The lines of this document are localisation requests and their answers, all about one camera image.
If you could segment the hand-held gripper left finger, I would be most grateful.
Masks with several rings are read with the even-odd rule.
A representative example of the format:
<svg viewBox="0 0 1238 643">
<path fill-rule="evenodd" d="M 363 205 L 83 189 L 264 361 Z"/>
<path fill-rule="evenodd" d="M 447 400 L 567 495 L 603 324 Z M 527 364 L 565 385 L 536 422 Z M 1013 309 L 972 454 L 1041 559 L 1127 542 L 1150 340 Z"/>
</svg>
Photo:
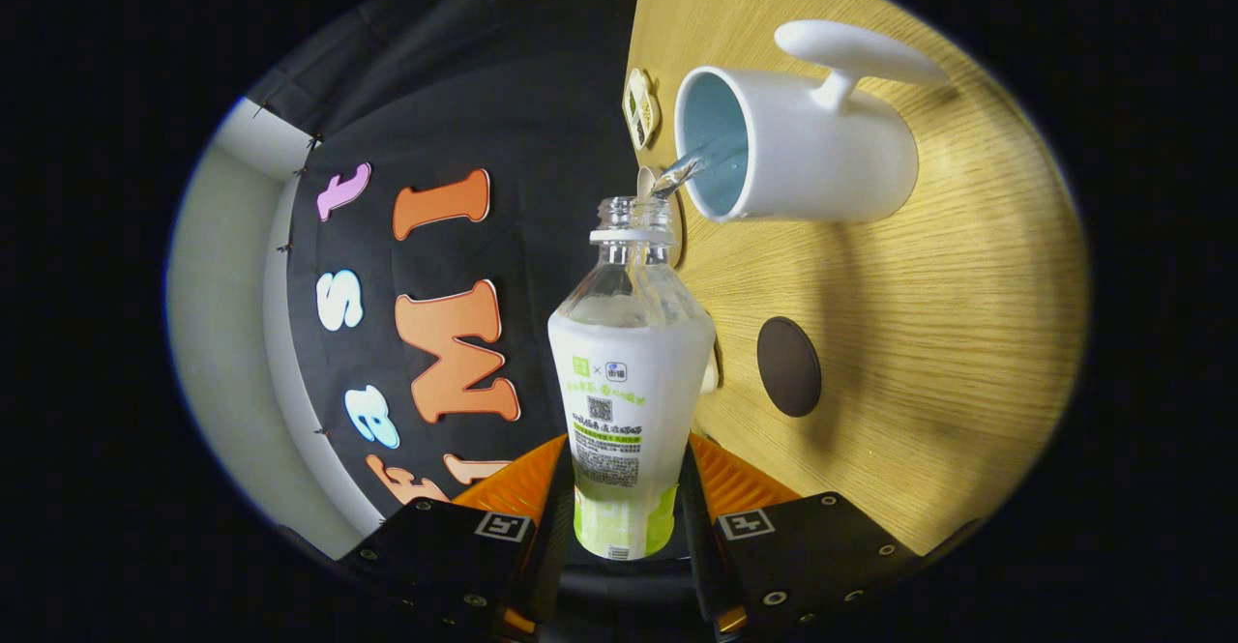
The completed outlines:
<svg viewBox="0 0 1238 643">
<path fill-rule="evenodd" d="M 539 639 L 556 612 L 572 528 L 574 467 L 558 436 L 456 501 L 413 499 L 338 570 L 409 607 L 422 639 Z"/>
</svg>

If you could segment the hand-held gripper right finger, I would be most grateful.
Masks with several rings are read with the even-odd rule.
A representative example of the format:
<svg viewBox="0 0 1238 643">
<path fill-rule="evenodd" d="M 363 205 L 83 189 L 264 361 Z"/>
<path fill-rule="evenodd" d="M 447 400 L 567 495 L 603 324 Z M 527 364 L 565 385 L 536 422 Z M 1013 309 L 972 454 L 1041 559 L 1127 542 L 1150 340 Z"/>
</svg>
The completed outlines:
<svg viewBox="0 0 1238 643">
<path fill-rule="evenodd" d="M 699 613 L 718 639 L 780 639 L 920 566 L 844 496 L 800 496 L 698 432 L 685 450 L 682 507 Z"/>
</svg>

